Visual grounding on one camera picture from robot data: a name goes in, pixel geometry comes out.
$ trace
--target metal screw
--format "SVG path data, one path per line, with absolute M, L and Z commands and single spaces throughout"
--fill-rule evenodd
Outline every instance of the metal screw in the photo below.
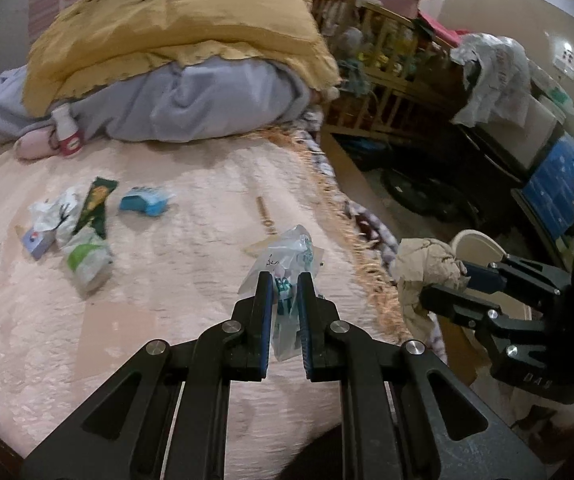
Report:
M 332 321 L 329 327 L 332 332 L 336 332 L 337 334 L 344 334 L 345 332 L 349 332 L 349 323 L 346 321 Z
M 160 339 L 150 341 L 149 343 L 147 343 L 147 346 L 145 346 L 145 350 L 149 355 L 162 354 L 165 351 L 165 348 L 167 348 L 167 345 L 165 344 L 164 341 L 161 341 Z
M 425 352 L 425 345 L 416 339 L 411 339 L 411 341 L 407 341 L 405 343 L 405 350 L 407 350 L 410 354 L 420 355 Z
M 228 334 L 240 332 L 241 328 L 243 328 L 243 326 L 235 319 L 228 319 L 222 324 L 222 331 Z

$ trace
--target blue package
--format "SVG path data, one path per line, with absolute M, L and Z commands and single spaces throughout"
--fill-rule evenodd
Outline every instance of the blue package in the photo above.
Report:
M 574 138 L 564 134 L 522 190 L 553 240 L 574 223 Z
M 132 187 L 121 199 L 119 209 L 160 216 L 168 199 L 169 195 L 159 187 Z

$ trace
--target clothing pile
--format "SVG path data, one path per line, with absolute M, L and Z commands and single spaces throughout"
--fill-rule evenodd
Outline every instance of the clothing pile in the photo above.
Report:
M 187 142 L 294 120 L 338 69 L 311 0 L 79 0 L 0 76 L 0 144 L 70 102 L 86 140 Z
M 480 69 L 471 89 L 467 105 L 451 122 L 473 128 L 478 123 L 504 119 L 519 127 L 525 126 L 531 75 L 529 60 L 523 46 L 512 38 L 491 34 L 465 34 L 451 60 L 463 66 L 463 85 L 471 86 L 471 78 Z
M 467 269 L 449 244 L 433 238 L 402 240 L 390 268 L 407 328 L 417 339 L 429 341 L 436 323 L 420 303 L 423 287 L 439 284 L 461 292 L 469 281 Z

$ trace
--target pink slipper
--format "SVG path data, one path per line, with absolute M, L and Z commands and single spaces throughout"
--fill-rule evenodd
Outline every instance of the pink slipper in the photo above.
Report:
M 14 143 L 14 156 L 18 160 L 36 160 L 58 153 L 58 139 L 54 126 L 27 132 Z

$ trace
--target beige cloth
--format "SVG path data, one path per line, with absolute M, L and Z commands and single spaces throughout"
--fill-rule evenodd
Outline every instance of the beige cloth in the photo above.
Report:
M 81 298 L 62 254 L 50 250 L 35 262 L 16 225 L 27 226 L 31 203 L 69 186 L 84 196 L 96 176 L 120 183 L 107 200 L 116 257 L 111 279 Z M 118 211 L 121 196 L 143 185 L 176 195 L 159 218 Z M 325 250 L 320 292 L 342 319 L 391 341 L 358 283 L 342 221 L 351 223 L 329 213 L 302 157 L 260 136 L 183 145 L 99 140 L 75 158 L 32 164 L 0 146 L 0 437 L 28 454 L 147 341 L 181 343 L 228 319 L 255 259 L 245 249 L 272 223 L 277 232 L 304 225 Z M 312 384 L 300 358 L 272 356 L 262 383 L 231 386 L 225 474 L 274 478 L 339 421 L 337 384 Z
M 400 242 L 393 278 L 398 282 L 403 319 L 415 338 L 427 342 L 435 326 L 420 304 L 423 287 L 437 284 L 465 290 L 469 281 L 466 272 L 449 244 L 433 238 L 405 238 Z

